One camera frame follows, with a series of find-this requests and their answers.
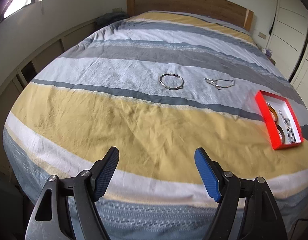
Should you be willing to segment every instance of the bedspread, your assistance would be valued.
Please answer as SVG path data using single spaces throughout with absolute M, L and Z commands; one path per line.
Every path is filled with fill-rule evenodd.
M 164 88 L 165 73 L 181 76 L 183 88 Z M 204 78 L 235 85 L 218 90 Z M 170 76 L 164 82 L 179 85 Z M 45 67 L 11 109 L 4 147 L 35 202 L 49 175 L 76 176 L 116 146 L 118 167 L 96 203 L 111 239 L 203 237 L 217 203 L 196 169 L 198 147 L 240 178 L 263 176 L 289 230 L 308 202 L 308 141 L 272 149 L 258 90 L 288 98 L 300 126 L 308 124 L 301 98 L 247 31 L 151 11 L 98 30 Z

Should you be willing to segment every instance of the metal screw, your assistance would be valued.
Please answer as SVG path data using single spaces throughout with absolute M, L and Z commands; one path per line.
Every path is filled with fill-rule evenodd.
M 224 175 L 227 178 L 233 177 L 233 173 L 231 171 L 224 171 Z
M 88 175 L 90 175 L 90 171 L 89 171 L 89 170 L 83 170 L 83 171 L 81 172 L 81 176 L 82 176 L 82 177 L 86 177 L 86 176 L 88 176 Z
M 49 181 L 55 181 L 55 180 L 56 180 L 56 177 L 57 177 L 56 175 L 50 176 L 50 177 L 49 177 Z
M 263 177 L 258 177 L 258 178 L 257 178 L 257 181 L 258 181 L 259 183 L 264 183 L 264 182 L 265 182 L 265 179 L 264 179 Z

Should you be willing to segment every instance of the headboard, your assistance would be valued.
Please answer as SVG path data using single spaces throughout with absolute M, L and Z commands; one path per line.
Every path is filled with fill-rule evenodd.
M 254 13 L 227 0 L 126 0 L 128 15 L 158 10 L 208 15 L 250 30 Z

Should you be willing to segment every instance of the open box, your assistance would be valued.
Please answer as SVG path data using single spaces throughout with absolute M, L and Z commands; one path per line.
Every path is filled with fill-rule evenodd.
M 255 99 L 264 118 L 274 150 L 294 147 L 304 141 L 297 118 L 286 98 L 260 90 L 256 94 Z M 275 115 L 272 114 L 269 106 L 271 106 L 277 114 L 276 122 L 274 121 Z M 289 119 L 289 124 L 284 122 L 283 117 Z M 285 137 L 284 142 L 282 142 L 282 138 L 278 132 L 279 127 L 281 127 L 281 132 L 283 132 L 283 136 Z M 292 142 L 289 140 L 288 134 L 294 134 L 295 138 L 291 138 Z

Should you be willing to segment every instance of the wall outlet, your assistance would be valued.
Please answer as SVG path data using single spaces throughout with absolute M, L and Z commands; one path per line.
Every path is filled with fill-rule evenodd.
M 120 8 L 113 8 L 112 9 L 112 12 L 122 12 L 123 10 L 122 10 L 122 7 L 120 7 Z
M 258 36 L 264 40 L 266 40 L 266 37 L 267 37 L 264 33 L 261 33 L 261 32 L 259 32 Z

